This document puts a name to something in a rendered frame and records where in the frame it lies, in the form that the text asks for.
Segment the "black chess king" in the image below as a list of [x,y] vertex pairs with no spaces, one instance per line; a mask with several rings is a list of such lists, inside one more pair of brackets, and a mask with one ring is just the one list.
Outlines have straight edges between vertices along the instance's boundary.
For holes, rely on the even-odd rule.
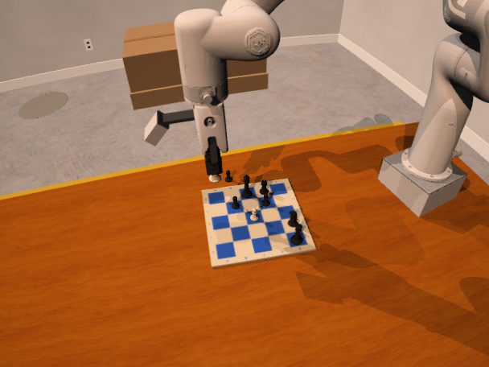
[[243,177],[244,179],[244,191],[241,193],[241,195],[244,198],[249,198],[252,196],[252,192],[249,190],[249,182],[250,182],[250,177],[248,175]]

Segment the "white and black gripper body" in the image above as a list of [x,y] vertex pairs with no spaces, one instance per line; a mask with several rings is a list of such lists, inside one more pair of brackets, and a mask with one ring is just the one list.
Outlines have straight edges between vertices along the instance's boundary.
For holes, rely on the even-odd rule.
[[195,125],[203,155],[206,155],[205,151],[209,148],[209,137],[216,137],[216,146],[220,148],[222,153],[228,152],[228,138],[224,112],[224,100],[227,97],[228,94],[224,98],[218,101],[213,101],[210,104],[192,102],[184,97],[187,103],[193,105]]

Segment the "black chess queen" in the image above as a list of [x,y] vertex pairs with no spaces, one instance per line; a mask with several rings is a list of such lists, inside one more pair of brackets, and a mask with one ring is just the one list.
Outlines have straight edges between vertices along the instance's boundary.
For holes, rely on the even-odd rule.
[[294,245],[301,245],[302,244],[302,237],[300,236],[300,232],[302,231],[302,225],[301,224],[296,224],[295,225],[295,235],[293,235],[290,238],[290,241]]

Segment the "blue and cream chessboard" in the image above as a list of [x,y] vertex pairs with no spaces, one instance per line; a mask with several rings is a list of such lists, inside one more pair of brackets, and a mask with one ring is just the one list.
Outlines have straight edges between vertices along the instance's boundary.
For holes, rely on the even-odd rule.
[[[241,195],[244,184],[202,190],[212,268],[316,250],[289,180],[267,181],[267,207],[261,204],[261,187],[261,182],[249,183],[249,198]],[[232,208],[234,196],[238,209]],[[257,209],[257,221],[250,219],[253,208]],[[290,241],[295,234],[295,227],[288,226],[290,211],[297,212],[297,222],[302,224],[301,245]]]

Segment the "black pawn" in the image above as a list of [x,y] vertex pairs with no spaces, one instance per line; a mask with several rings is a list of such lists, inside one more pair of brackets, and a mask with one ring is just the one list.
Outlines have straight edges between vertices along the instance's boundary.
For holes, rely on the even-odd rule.
[[264,200],[261,202],[261,204],[265,207],[269,206],[269,201],[268,201],[269,195],[267,193],[264,194]]
[[225,181],[228,182],[228,183],[231,182],[232,181],[232,177],[230,177],[230,170],[227,170],[226,171],[226,175],[227,175],[227,177],[225,178]]
[[232,203],[232,208],[233,208],[233,209],[238,209],[238,208],[240,207],[240,205],[237,203],[237,197],[236,197],[236,196],[234,196],[234,197],[232,198],[232,201],[233,201],[233,203]]

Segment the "white pawn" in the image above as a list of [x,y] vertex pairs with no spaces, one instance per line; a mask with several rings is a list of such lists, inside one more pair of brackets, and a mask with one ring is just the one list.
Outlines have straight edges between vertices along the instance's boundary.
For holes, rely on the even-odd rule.
[[251,215],[250,219],[251,219],[251,221],[257,221],[258,218],[259,218],[259,216],[257,215],[257,209],[253,208],[252,215]]

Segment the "black knight chess piece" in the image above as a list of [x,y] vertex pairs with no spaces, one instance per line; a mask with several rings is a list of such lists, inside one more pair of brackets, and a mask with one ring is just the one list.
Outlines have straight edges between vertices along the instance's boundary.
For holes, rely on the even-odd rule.
[[298,214],[296,211],[290,211],[290,220],[288,220],[288,226],[295,227],[295,225],[298,223],[297,215]]

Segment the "black rook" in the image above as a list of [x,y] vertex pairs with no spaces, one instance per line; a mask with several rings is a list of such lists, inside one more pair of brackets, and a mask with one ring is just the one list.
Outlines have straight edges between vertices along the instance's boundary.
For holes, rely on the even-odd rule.
[[266,186],[267,186],[267,181],[266,181],[266,180],[265,180],[265,181],[264,181],[264,180],[262,180],[262,181],[261,181],[261,186],[262,186],[262,187],[261,187],[261,189],[260,189],[260,193],[261,193],[262,195],[264,195],[265,193],[267,193],[267,194],[268,194],[268,192],[269,192],[269,191],[268,191],[268,189],[266,188]]

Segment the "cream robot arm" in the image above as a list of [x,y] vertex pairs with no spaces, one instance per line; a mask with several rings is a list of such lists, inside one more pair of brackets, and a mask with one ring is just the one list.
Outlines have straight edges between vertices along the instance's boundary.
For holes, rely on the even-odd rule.
[[[227,0],[221,12],[194,9],[179,14],[175,38],[185,98],[196,103],[218,101],[228,94],[227,60],[270,57],[281,36],[269,15],[283,1]],[[455,147],[473,96],[489,103],[489,0],[442,0],[442,11],[446,24],[461,33],[445,37],[434,53],[417,132],[401,156],[407,172],[430,182],[450,178],[451,159],[462,155]],[[144,141],[156,146],[170,124],[194,120],[193,109],[158,110],[145,128]]]

